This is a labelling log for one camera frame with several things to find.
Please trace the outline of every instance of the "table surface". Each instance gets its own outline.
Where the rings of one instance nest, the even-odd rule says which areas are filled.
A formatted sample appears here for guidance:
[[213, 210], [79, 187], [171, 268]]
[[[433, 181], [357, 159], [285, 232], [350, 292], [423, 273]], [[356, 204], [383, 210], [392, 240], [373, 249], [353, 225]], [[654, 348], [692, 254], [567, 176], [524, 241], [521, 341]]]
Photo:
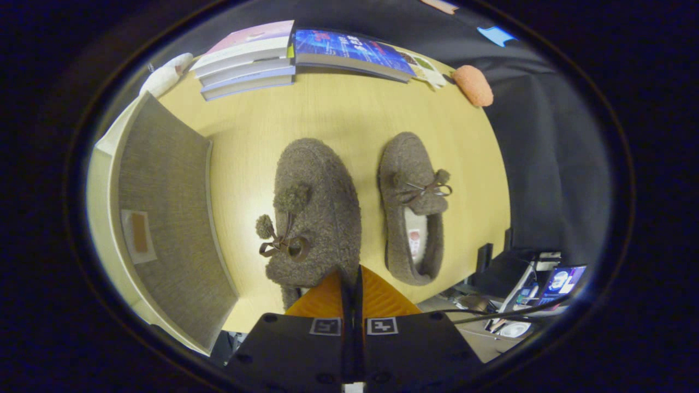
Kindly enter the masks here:
[[[432, 60], [442, 73], [453, 69]], [[267, 312], [282, 313], [278, 285], [265, 276], [254, 230], [272, 207], [277, 160], [298, 138], [318, 138], [342, 159], [361, 207], [361, 263], [417, 303], [475, 271], [477, 250], [503, 250], [510, 198], [500, 148], [485, 112], [457, 86], [439, 90], [338, 69], [298, 67], [291, 86], [243, 92], [206, 102], [189, 72], [160, 97], [167, 109], [213, 141], [211, 199], [223, 257], [240, 298], [223, 326], [248, 332]], [[411, 131], [423, 141], [433, 167], [451, 173], [454, 193], [443, 214], [445, 253], [439, 276], [412, 286], [384, 265], [386, 242], [377, 169], [384, 146]]]

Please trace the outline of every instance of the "gray panel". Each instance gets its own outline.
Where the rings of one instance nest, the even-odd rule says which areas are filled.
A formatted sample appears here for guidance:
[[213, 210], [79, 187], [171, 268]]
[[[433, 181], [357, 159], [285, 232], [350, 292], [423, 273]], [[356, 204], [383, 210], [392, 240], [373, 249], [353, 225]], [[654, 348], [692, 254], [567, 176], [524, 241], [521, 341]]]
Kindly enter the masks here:
[[158, 306], [209, 350], [236, 300], [208, 216], [209, 140], [148, 97], [124, 145], [120, 209], [147, 212], [157, 255], [135, 265]]

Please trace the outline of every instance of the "computer screen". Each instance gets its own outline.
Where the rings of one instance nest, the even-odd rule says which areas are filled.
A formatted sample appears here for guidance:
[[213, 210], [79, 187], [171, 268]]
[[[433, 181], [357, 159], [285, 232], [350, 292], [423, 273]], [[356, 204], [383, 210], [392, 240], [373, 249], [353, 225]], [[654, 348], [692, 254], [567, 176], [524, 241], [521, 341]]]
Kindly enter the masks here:
[[560, 266], [555, 268], [544, 287], [544, 292], [542, 292], [539, 298], [538, 305], [549, 303], [569, 293], [575, 284], [580, 281], [583, 272], [585, 272], [585, 266]]

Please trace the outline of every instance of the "label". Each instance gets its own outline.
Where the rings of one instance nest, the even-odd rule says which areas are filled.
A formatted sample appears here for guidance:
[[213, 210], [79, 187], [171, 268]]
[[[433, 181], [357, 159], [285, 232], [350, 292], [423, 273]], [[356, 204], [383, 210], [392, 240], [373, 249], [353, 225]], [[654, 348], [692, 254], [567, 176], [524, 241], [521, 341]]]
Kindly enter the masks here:
[[410, 254], [413, 258], [417, 257], [417, 251], [420, 249], [420, 230], [411, 229], [408, 232], [408, 244], [410, 244]]
[[343, 321], [340, 318], [313, 318], [309, 334], [316, 336], [342, 336]]
[[366, 318], [366, 333], [369, 336], [383, 336], [386, 334], [398, 334], [396, 317]]

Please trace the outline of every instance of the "brown fuzzy slipper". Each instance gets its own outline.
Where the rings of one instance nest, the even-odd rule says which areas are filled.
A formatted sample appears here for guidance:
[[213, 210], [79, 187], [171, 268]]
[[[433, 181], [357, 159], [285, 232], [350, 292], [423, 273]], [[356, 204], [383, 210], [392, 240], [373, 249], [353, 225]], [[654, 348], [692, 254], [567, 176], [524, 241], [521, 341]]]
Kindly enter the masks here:
[[335, 269], [354, 287], [359, 270], [359, 200], [340, 158], [317, 139], [298, 139], [284, 149], [275, 179], [275, 221], [257, 220], [260, 254], [271, 257], [267, 277], [282, 286], [284, 307]]
[[449, 174], [435, 173], [417, 135], [403, 132], [386, 146], [379, 182], [386, 225], [386, 267], [393, 277], [412, 285], [432, 282], [442, 266], [445, 196]]

